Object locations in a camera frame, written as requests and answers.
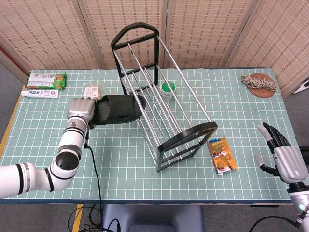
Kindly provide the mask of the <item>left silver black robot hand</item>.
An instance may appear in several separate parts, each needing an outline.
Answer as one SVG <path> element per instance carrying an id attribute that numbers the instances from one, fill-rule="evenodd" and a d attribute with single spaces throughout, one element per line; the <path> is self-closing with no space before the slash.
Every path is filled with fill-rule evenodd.
<path id="1" fill-rule="evenodd" d="M 92 119 L 94 116 L 97 100 L 97 97 L 73 98 L 67 111 L 67 119 L 70 119 L 74 116 L 82 116 L 87 120 L 90 128 L 94 128 L 95 125 L 93 124 Z"/>

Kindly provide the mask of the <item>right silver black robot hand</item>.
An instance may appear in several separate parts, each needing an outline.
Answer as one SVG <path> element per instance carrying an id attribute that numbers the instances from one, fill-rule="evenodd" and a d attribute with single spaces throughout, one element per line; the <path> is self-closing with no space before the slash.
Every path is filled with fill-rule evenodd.
<path id="1" fill-rule="evenodd" d="M 257 126 L 264 136 L 275 161 L 275 167 L 268 167 L 263 162 L 261 155 L 256 155 L 256 161 L 260 169 L 278 176 L 286 184 L 303 182 L 308 177 L 308 171 L 302 155 L 275 127 L 262 123 Z"/>

